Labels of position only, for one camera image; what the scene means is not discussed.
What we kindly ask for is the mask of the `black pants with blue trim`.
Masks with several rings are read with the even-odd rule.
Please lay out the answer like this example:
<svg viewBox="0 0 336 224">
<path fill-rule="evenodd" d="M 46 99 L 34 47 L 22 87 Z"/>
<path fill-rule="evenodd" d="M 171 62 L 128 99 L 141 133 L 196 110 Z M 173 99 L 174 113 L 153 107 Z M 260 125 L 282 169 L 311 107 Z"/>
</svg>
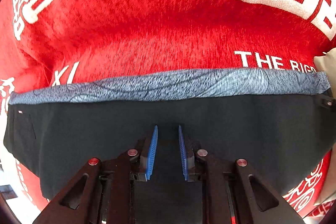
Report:
<svg viewBox="0 0 336 224">
<path fill-rule="evenodd" d="M 109 160 L 158 130 L 140 223 L 200 223 L 201 192 L 183 182 L 178 128 L 215 155 L 247 159 L 279 193 L 294 188 L 335 143 L 322 72 L 197 69 L 116 77 L 13 93 L 4 146 L 52 199 L 92 157 Z"/>
</svg>

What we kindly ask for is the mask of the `beige pillow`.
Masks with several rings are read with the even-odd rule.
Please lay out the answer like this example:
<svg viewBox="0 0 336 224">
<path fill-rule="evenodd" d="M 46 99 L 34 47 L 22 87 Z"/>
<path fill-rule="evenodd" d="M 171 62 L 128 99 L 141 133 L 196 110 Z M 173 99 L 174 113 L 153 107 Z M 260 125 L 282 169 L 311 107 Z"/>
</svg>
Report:
<svg viewBox="0 0 336 224">
<path fill-rule="evenodd" d="M 315 56 L 314 65 L 319 71 L 326 73 L 331 86 L 333 97 L 336 92 L 336 48 L 328 51 L 324 56 Z"/>
</svg>

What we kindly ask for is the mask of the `red blanket with white characters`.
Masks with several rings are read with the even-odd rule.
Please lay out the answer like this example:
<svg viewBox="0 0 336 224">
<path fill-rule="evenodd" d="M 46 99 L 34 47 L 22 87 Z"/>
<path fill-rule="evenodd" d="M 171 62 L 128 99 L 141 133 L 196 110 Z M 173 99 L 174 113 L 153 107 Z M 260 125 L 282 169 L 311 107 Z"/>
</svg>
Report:
<svg viewBox="0 0 336 224">
<path fill-rule="evenodd" d="M 1 0 L 1 146 L 42 210 L 39 223 L 140 223 L 138 191 L 154 175 L 153 168 L 145 181 L 141 173 L 147 135 L 113 159 L 90 158 L 48 199 L 38 176 L 3 144 L 13 93 L 197 69 L 326 75 L 313 59 L 333 48 L 335 0 Z M 321 194 L 335 171 L 335 143 L 281 194 L 247 159 L 223 159 L 190 139 L 196 180 L 185 181 L 182 163 L 181 172 L 200 187 L 200 223 L 255 223 L 263 215 L 268 223 L 302 223 L 331 207 Z"/>
</svg>

